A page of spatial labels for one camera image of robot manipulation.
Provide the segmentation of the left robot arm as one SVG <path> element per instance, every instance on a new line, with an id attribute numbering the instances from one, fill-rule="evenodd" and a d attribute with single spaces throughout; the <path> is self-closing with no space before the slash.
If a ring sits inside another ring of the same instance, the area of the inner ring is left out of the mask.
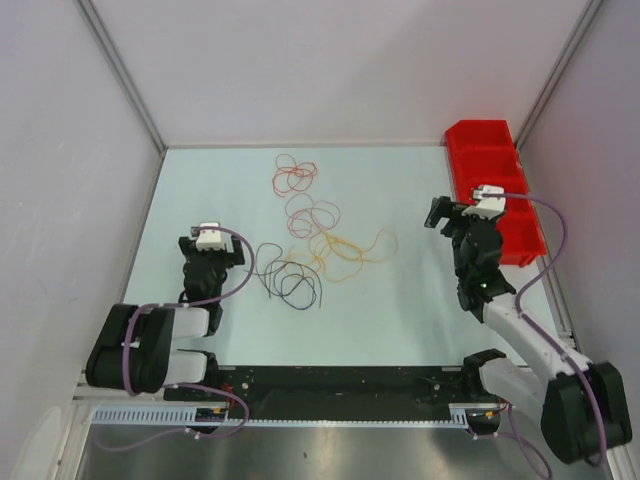
<path id="1" fill-rule="evenodd" d="M 185 383 L 197 398 L 214 397 L 221 387 L 215 356 L 185 351 L 177 340 L 213 336 L 219 329 L 228 272 L 245 264 L 247 242 L 222 238 L 217 223 L 203 224 L 178 239 L 184 256 L 183 287 L 175 304 L 114 304 L 85 366 L 87 383 L 133 396 L 156 393 L 167 384 Z"/>

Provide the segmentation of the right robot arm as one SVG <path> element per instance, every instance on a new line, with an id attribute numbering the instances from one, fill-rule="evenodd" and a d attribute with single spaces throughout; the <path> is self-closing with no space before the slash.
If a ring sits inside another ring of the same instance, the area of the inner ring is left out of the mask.
<path id="1" fill-rule="evenodd" d="M 509 194 L 484 185 L 473 204 L 448 196 L 433 199 L 425 225 L 445 226 L 453 251 L 461 308 L 504 339 L 526 370 L 499 351 L 466 358 L 463 393 L 473 401 L 491 394 L 538 422 L 548 448 L 565 464 L 600 464 L 611 448 L 631 442 L 633 431 L 622 375 L 609 362 L 596 363 L 528 314 L 523 290 L 500 269 L 504 244 L 498 223 Z"/>

